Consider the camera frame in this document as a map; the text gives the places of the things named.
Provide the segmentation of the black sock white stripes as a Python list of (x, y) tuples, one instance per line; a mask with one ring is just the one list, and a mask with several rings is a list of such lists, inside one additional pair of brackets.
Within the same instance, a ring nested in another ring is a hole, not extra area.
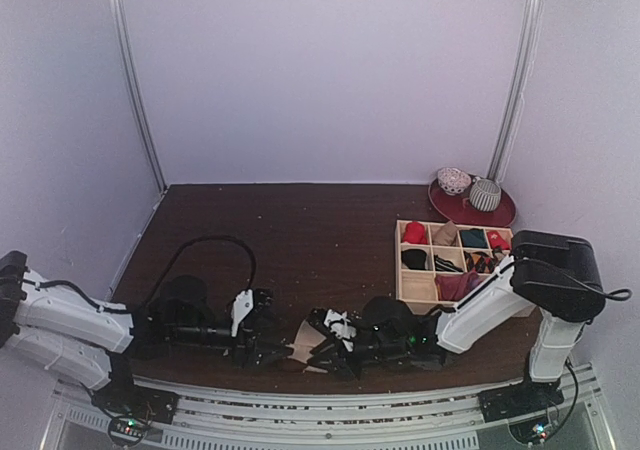
[(409, 248), (401, 252), (401, 263), (410, 270), (427, 271), (428, 253), (418, 248)]

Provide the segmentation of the beige striped long sock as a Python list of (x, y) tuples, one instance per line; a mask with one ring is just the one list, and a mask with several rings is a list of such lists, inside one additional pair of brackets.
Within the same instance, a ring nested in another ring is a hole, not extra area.
[(324, 340), (325, 336), (320, 331), (312, 327), (307, 320), (303, 320), (298, 327), (294, 341), (287, 345), (287, 347), (292, 350), (292, 353), (287, 356), (287, 359), (302, 364), (303, 372), (326, 374), (327, 370), (308, 363), (312, 357), (311, 351), (323, 343)]

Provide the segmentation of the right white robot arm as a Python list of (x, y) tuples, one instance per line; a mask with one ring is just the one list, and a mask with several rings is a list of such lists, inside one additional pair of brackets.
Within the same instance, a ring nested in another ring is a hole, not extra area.
[(605, 307), (595, 253), (583, 238), (521, 230), (513, 252), (460, 301), (438, 304), (423, 315), (389, 296), (369, 300), (360, 315), (316, 308), (308, 324), (324, 337), (308, 363), (343, 378), (358, 378), (364, 366), (400, 362), (440, 370), (452, 355), (530, 307), (543, 320), (526, 364), (527, 378), (513, 389), (519, 410), (535, 410), (584, 326)]

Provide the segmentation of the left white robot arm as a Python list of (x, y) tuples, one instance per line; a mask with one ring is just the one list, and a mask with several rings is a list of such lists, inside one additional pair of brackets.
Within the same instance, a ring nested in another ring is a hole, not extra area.
[(70, 281), (45, 279), (20, 251), (1, 258), (2, 347), (104, 393), (123, 414), (144, 403), (130, 362), (160, 358), (173, 345), (220, 351), (241, 368), (290, 356), (290, 346), (260, 338), (271, 302), (271, 291), (248, 288), (232, 300), (228, 316), (217, 320), (206, 284), (181, 275), (163, 284), (150, 303), (132, 309), (94, 300)]

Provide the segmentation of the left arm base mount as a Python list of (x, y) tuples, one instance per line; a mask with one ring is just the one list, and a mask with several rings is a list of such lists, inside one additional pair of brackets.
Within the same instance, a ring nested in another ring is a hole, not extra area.
[(107, 417), (107, 436), (122, 449), (141, 444), (154, 424), (171, 424), (180, 399), (175, 392), (139, 386), (129, 393), (108, 393), (104, 389), (87, 393), (91, 404)]

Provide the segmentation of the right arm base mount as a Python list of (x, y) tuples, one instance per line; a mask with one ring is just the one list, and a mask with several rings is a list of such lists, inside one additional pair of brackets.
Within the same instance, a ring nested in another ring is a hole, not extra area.
[(521, 382), (478, 394), (486, 423), (508, 420), (509, 433), (519, 443), (539, 445), (552, 433), (550, 410), (559, 409), (564, 395), (557, 384)]

